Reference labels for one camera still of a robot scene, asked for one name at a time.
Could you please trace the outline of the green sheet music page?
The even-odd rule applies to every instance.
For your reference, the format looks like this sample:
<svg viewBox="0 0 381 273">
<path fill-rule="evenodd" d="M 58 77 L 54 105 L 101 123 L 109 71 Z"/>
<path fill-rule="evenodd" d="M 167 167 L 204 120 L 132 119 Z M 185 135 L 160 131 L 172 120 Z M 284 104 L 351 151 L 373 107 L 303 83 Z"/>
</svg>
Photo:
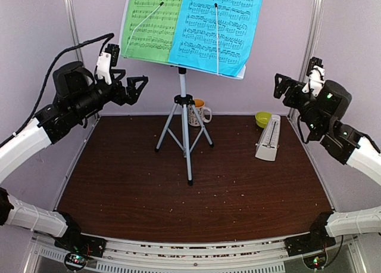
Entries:
<svg viewBox="0 0 381 273">
<path fill-rule="evenodd" d="M 120 31 L 120 55 L 167 64 L 182 1 L 127 0 Z"/>
</svg>

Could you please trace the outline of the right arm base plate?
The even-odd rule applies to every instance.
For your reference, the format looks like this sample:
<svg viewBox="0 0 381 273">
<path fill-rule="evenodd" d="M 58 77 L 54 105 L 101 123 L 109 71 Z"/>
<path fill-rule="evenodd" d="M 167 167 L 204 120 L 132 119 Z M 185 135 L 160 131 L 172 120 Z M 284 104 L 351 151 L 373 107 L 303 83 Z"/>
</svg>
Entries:
<svg viewBox="0 0 381 273">
<path fill-rule="evenodd" d="M 322 251 L 336 244 L 336 240 L 333 237 L 311 232 L 288 237 L 284 242 L 289 257 Z"/>
</svg>

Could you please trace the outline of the white metronome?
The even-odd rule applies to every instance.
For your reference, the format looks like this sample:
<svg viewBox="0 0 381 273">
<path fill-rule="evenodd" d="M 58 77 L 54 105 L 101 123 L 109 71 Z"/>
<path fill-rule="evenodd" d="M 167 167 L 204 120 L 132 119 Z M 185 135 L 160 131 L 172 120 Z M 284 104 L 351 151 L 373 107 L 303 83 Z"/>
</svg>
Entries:
<svg viewBox="0 0 381 273">
<path fill-rule="evenodd" d="M 280 136 L 279 115 L 272 114 L 267 122 L 260 139 L 256 143 L 255 157 L 268 162 L 274 162 L 279 148 Z"/>
</svg>

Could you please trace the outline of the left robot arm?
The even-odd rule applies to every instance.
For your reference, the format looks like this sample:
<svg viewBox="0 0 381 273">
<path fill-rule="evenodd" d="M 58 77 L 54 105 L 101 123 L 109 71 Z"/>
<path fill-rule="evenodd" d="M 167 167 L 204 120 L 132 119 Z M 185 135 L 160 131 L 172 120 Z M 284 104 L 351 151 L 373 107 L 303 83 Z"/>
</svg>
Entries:
<svg viewBox="0 0 381 273">
<path fill-rule="evenodd" d="M 1 181 L 21 166 L 31 156 L 56 144 L 74 127 L 87 126 L 88 118 L 98 113 L 107 103 L 119 106 L 137 103 L 148 83 L 148 77 L 127 78 L 123 69 L 116 69 L 120 48 L 111 44 L 113 33 L 84 41 L 62 50 L 53 60 L 43 84 L 53 78 L 55 97 L 51 104 L 38 109 L 33 107 L 26 121 L 11 136 L 1 143 Z M 56 62 L 67 52 L 101 41 L 94 72 L 84 67 L 81 61 L 73 61 L 54 69 Z M 6 189 L 1 189 L 1 225 L 15 225 L 43 232 L 64 243 L 72 251 L 79 252 L 85 245 L 85 237 L 76 221 L 68 214 L 43 210 L 24 203 Z"/>
</svg>

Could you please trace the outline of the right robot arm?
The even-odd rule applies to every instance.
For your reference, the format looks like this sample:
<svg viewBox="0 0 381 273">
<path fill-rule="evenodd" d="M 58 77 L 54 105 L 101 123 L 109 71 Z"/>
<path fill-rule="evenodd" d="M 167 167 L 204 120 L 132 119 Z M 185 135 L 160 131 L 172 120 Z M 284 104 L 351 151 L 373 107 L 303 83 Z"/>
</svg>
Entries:
<svg viewBox="0 0 381 273">
<path fill-rule="evenodd" d="M 318 141 L 326 151 L 343 165 L 359 170 L 377 184 L 380 183 L 380 149 L 369 135 L 341 122 L 351 94 L 339 83 L 325 80 L 317 95 L 288 76 L 276 74 L 274 97 L 281 98 L 287 107 L 299 111 L 310 134 L 307 141 Z M 380 232 L 380 207 L 353 212 L 324 212 L 319 214 L 305 237 L 309 249 L 319 249 L 328 237 Z"/>
</svg>

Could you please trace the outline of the white perforated music stand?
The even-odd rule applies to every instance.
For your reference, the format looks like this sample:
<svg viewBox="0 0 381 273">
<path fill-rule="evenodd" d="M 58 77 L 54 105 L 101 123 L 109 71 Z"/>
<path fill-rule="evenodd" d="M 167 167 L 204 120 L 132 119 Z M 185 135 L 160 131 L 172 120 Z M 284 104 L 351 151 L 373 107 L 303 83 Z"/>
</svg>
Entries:
<svg viewBox="0 0 381 273">
<path fill-rule="evenodd" d="M 197 69 L 189 69 L 184 66 L 173 65 L 173 64 L 170 64 L 169 62 L 166 65 L 175 67 L 179 74 L 180 94 L 175 96 L 174 104 L 173 104 L 174 108 L 181 108 L 182 110 L 182 113 L 181 113 L 182 138 L 177 141 L 177 144 L 179 145 L 180 149 L 183 151 L 184 158 L 186 159 L 187 162 L 189 162 L 191 160 L 191 152 L 195 146 L 195 143 L 190 142 L 189 140 L 188 106 L 194 105 L 194 101 L 193 101 L 193 97 L 186 92 L 186 73 L 188 70 L 197 70 Z"/>
</svg>

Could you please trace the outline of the blue sheet music page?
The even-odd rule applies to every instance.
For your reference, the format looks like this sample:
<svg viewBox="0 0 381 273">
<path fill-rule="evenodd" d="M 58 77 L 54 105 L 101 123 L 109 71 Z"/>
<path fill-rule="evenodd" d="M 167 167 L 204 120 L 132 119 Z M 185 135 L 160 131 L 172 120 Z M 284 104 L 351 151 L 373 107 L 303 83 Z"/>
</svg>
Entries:
<svg viewBox="0 0 381 273">
<path fill-rule="evenodd" d="M 168 62 L 243 78 L 263 0 L 182 0 Z"/>
</svg>

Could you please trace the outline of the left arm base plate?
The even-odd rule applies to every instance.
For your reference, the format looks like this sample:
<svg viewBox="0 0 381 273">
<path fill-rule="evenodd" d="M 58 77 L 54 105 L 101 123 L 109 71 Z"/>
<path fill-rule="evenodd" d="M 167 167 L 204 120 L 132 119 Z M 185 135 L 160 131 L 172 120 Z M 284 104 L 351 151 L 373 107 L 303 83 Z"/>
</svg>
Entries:
<svg viewBox="0 0 381 273">
<path fill-rule="evenodd" d="M 80 234 L 78 237 L 53 237 L 56 247 L 84 257 L 103 257 L 106 239 Z"/>
</svg>

